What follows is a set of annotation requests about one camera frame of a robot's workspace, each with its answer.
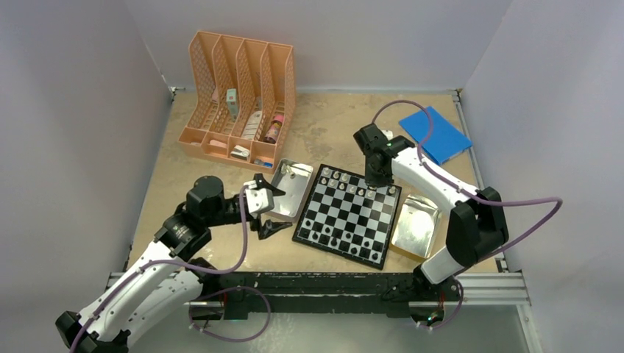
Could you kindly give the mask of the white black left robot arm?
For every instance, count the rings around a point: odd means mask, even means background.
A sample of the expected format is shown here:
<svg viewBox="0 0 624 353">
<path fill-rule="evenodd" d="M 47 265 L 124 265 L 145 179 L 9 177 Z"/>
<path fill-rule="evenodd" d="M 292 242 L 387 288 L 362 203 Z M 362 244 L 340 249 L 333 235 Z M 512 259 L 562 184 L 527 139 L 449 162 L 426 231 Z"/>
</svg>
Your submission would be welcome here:
<svg viewBox="0 0 624 353">
<path fill-rule="evenodd" d="M 217 176 L 201 176 L 172 216 L 155 233 L 143 254 L 98 299 L 78 313 L 65 311 L 55 326 L 70 352 L 128 352 L 154 324 L 176 307 L 219 293 L 218 277 L 238 270 L 247 257 L 249 233 L 265 239 L 278 232 L 262 214 L 286 192 L 262 173 L 245 182 L 231 198 Z M 217 269 L 196 253 L 212 239 L 211 230 L 242 227 L 242 249 L 229 268 Z"/>
</svg>

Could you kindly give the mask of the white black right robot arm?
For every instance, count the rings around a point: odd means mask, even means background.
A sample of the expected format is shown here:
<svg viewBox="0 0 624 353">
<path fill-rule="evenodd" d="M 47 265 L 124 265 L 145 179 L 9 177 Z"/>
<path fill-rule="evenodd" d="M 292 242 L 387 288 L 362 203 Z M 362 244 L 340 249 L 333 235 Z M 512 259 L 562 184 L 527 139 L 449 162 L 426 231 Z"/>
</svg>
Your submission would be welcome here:
<svg viewBox="0 0 624 353">
<path fill-rule="evenodd" d="M 500 194 L 447 173 L 403 136 L 376 124 L 354 134 L 365 157 L 364 175 L 324 166 L 317 175 L 293 240 L 381 269 L 399 196 L 394 178 L 425 192 L 448 214 L 445 245 L 414 269 L 413 289 L 431 299 L 453 275 L 485 260 L 508 241 Z"/>
</svg>

